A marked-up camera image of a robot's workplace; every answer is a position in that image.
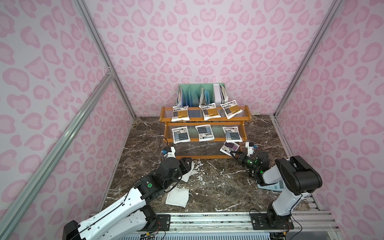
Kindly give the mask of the blue coffee bag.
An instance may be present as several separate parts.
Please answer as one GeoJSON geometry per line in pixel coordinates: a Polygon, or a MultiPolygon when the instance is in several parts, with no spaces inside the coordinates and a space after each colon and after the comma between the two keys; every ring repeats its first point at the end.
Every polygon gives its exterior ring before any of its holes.
{"type": "Polygon", "coordinates": [[[195,128],[198,132],[199,142],[213,141],[215,139],[211,125],[199,125],[195,126],[195,128]]]}
{"type": "Polygon", "coordinates": [[[188,127],[179,127],[172,129],[173,143],[188,143],[191,141],[188,127]]]}
{"type": "Polygon", "coordinates": [[[243,139],[238,127],[223,127],[227,143],[241,143],[243,139]]]}

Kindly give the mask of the yellow coffee bag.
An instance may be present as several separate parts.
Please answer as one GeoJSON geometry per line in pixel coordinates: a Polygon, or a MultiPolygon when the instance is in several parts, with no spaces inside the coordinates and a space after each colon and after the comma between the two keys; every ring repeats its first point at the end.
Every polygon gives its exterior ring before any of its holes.
{"type": "Polygon", "coordinates": [[[173,107],[173,116],[171,122],[189,121],[189,107],[173,107]]]}
{"type": "Polygon", "coordinates": [[[199,106],[199,108],[203,112],[203,118],[205,121],[221,117],[215,103],[204,105],[204,106],[199,106]]]}
{"type": "Polygon", "coordinates": [[[221,108],[224,110],[227,119],[231,119],[243,112],[236,100],[221,104],[221,108]]]}

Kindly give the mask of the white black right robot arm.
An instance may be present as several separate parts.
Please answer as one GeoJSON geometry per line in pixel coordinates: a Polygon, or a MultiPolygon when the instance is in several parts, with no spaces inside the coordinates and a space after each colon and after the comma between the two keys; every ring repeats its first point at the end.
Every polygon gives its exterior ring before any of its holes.
{"type": "Polygon", "coordinates": [[[279,197],[273,201],[266,213],[266,223],[276,229],[289,222],[294,207],[309,194],[323,185],[320,174],[301,156],[275,160],[270,167],[269,154],[259,152],[252,159],[244,152],[230,152],[231,156],[250,171],[258,185],[271,186],[283,181],[285,187],[279,197]]]}

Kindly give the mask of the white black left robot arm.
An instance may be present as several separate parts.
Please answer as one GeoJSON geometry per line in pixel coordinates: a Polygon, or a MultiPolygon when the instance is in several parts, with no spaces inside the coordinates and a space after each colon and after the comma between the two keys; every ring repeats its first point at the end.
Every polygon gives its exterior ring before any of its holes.
{"type": "Polygon", "coordinates": [[[118,240],[126,234],[152,230],[157,214],[150,202],[192,169],[191,158],[166,158],[158,169],[137,180],[128,193],[100,213],[80,223],[64,226],[64,240],[118,240]]]}

